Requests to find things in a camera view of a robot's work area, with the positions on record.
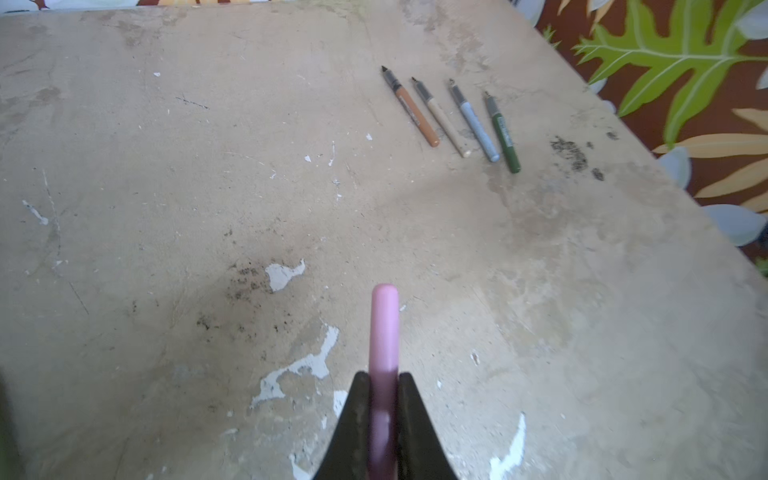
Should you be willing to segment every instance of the dark green object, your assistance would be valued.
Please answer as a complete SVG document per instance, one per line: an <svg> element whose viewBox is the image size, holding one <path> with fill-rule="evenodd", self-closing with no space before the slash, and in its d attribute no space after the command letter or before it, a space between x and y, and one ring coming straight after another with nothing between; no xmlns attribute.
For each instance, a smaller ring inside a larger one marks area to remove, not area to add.
<svg viewBox="0 0 768 480"><path fill-rule="evenodd" d="M491 115L493 129L496 130L498 141L502 143L502 151L507 159L509 170L516 174L520 171L520 162L518 161L518 155L515 153L515 144L512 143L512 137L507 130L507 122L504 121L502 113L498 110L498 106L496 106L496 100L488 92L485 92L485 106L488 109L488 114Z"/></svg>

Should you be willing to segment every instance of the brush pen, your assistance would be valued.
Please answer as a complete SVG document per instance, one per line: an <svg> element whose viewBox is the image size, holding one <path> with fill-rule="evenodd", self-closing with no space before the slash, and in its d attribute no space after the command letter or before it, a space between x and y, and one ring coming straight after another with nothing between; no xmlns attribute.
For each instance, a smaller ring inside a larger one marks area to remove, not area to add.
<svg viewBox="0 0 768 480"><path fill-rule="evenodd" d="M418 127L422 132L424 138L426 138L429 144L433 147L440 145L440 139L438 138L437 134L432 129L432 127L429 126L426 118L424 118L424 115L419 110L419 107L416 107L416 104L413 103L411 95L402 86L402 84L400 84L400 81L395 77L395 74L393 74L391 70L383 65L382 73L384 74L384 78L386 79L386 82L389 84L392 91L395 92L395 96L398 100L400 100L402 107L405 108L405 110L408 112L411 120L413 120L413 123L415 123L416 127Z"/></svg>
<svg viewBox="0 0 768 480"><path fill-rule="evenodd" d="M424 103L427 104L427 108L432 112L432 115L435 115L435 118L442 127L442 130L446 135L448 135L448 138L451 139L454 147L456 147L456 150L458 150L458 154L464 158L467 158L472 151L469 149L469 146L462 141L462 138L459 137L458 132L449 120L448 115L445 114L445 112L440 107L440 104L437 103L437 100L435 100L432 94L429 93L429 90L427 90L427 87L424 85L423 81L418 81L414 77L411 77L411 80L413 80L416 86L416 93L418 93L419 97L421 97Z"/></svg>
<svg viewBox="0 0 768 480"><path fill-rule="evenodd" d="M458 85L455 81L453 81L453 79L449 81L449 87L451 88L451 95L453 95L453 99L456 101L459 109L464 114L464 118L467 119L469 126L472 127L472 131L475 132L475 136L478 138L482 149L485 151L485 155L488 156L488 158L493 162L498 161L498 152L496 151L496 147L493 146L493 142L491 141L491 138L488 136L488 134L485 133L485 130L483 129L478 116L475 115L475 111L472 110L472 106L469 104L467 99L464 98L462 91L458 89Z"/></svg>
<svg viewBox="0 0 768 480"><path fill-rule="evenodd" d="M496 100L488 92L485 92L485 107L488 109L488 114L491 115L491 122L493 123L494 130L496 130L498 141L502 143L502 151L507 158L509 170L516 174L520 171L520 162L518 161L518 155L515 153L512 137L507 130L507 122L504 121L504 117L502 117L502 113L499 111L498 105L496 105Z"/></svg>

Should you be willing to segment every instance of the worn table surface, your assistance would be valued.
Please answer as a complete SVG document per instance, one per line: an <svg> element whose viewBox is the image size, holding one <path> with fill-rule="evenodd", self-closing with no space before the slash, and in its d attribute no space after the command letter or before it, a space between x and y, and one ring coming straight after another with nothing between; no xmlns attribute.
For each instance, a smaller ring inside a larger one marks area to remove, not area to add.
<svg viewBox="0 0 768 480"><path fill-rule="evenodd" d="M765 283L507 2L27 15L0 43L0 369L30 478L304 478L380 282L463 478L768 475ZM380 65L473 155L430 148ZM520 174L448 78L488 129L498 98Z"/></svg>

